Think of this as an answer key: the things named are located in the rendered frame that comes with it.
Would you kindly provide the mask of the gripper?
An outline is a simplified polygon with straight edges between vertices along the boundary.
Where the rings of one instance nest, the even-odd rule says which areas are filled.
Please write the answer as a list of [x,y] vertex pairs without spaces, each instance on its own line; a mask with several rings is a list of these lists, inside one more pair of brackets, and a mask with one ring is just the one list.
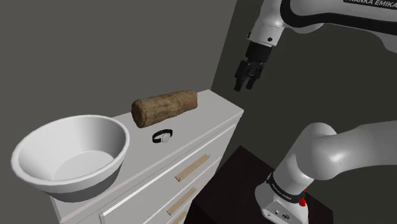
[[247,61],[242,60],[235,72],[234,90],[240,92],[243,82],[248,77],[246,88],[251,90],[255,81],[260,78],[265,64],[272,52],[271,46],[250,42],[246,50]]

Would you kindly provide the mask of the brown bread loaf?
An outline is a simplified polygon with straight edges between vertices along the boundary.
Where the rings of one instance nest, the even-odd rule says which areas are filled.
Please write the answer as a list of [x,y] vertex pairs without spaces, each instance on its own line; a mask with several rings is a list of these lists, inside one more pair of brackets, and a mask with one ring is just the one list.
[[131,114],[137,127],[145,128],[197,106],[198,94],[192,90],[181,90],[135,100],[131,106]]

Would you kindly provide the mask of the white chest of drawers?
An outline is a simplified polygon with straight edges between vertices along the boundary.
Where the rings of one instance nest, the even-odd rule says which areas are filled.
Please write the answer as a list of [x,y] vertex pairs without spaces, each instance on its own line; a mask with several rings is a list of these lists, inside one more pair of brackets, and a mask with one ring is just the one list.
[[[115,182],[84,202],[52,199],[55,224],[169,224],[213,177],[243,109],[210,90],[197,108],[146,128],[131,114],[116,119],[128,128],[130,146]],[[166,143],[152,135],[172,129]]]

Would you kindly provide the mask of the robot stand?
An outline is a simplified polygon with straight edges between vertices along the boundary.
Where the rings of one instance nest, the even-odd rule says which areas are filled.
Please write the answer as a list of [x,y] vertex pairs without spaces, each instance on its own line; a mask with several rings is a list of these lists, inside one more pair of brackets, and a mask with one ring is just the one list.
[[194,198],[184,224],[334,224],[333,211],[307,193],[312,178],[300,171],[294,153],[275,169],[238,147]]

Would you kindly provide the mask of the white bowl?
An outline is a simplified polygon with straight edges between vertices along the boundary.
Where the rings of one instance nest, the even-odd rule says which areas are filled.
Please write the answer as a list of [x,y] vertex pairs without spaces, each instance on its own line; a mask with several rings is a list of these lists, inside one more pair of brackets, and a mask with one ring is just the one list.
[[15,175],[62,202],[90,200],[116,180],[130,143],[118,120],[70,116],[24,137],[11,156]]

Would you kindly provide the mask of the black wristwatch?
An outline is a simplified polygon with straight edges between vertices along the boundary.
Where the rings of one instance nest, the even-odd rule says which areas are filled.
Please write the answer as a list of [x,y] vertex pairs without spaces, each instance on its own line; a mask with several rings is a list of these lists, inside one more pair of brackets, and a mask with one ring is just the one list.
[[172,129],[163,129],[159,130],[158,132],[152,135],[152,142],[153,143],[166,143],[173,135]]

